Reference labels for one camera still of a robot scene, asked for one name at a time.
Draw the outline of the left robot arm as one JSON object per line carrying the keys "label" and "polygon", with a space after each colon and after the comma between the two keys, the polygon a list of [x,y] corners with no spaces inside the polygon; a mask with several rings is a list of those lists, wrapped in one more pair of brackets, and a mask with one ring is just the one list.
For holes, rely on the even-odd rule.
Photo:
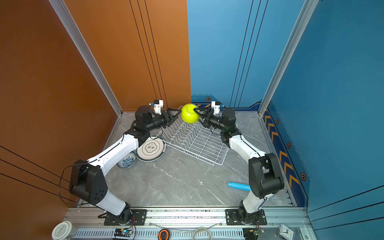
{"label": "left robot arm", "polygon": [[121,224],[128,223],[131,206],[108,189],[105,176],[127,154],[142,146],[152,130],[171,126],[181,112],[180,109],[155,111],[150,106],[139,107],[131,128],[119,140],[93,158],[78,160],[72,165],[69,192],[106,211]]}

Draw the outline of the blue white porcelain bowl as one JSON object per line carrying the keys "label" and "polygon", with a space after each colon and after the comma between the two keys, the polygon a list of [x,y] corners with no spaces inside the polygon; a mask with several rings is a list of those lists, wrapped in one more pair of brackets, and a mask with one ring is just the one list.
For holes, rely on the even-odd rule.
{"label": "blue white porcelain bowl", "polygon": [[128,169],[131,168],[137,160],[137,156],[135,152],[131,152],[127,154],[124,158],[122,158],[118,163],[117,166],[122,169]]}

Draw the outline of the lime green bowl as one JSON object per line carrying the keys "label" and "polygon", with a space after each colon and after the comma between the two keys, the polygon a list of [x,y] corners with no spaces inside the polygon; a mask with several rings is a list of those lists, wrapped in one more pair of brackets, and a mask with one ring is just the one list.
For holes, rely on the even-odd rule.
{"label": "lime green bowl", "polygon": [[185,123],[194,124],[199,120],[199,115],[194,111],[197,106],[186,104],[182,107],[181,118]]}

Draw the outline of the white wire dish rack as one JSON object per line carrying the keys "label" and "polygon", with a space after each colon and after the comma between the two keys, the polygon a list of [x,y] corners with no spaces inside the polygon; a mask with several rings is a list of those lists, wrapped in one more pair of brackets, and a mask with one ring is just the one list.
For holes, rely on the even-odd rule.
{"label": "white wire dish rack", "polygon": [[181,109],[171,109],[175,121],[158,134],[167,147],[178,150],[212,166],[221,166],[229,147],[221,140],[220,130],[205,128],[203,120],[189,124],[182,120]]}

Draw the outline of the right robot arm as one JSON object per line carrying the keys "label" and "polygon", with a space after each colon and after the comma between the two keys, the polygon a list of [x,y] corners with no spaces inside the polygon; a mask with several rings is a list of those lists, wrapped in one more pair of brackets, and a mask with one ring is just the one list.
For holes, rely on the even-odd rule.
{"label": "right robot arm", "polygon": [[240,221],[251,225],[257,221],[263,204],[285,188],[285,181],[277,155],[265,153],[253,146],[236,126],[236,112],[226,108],[221,116],[212,109],[193,107],[202,126],[218,129],[222,142],[237,152],[247,163],[251,190],[239,206]]}

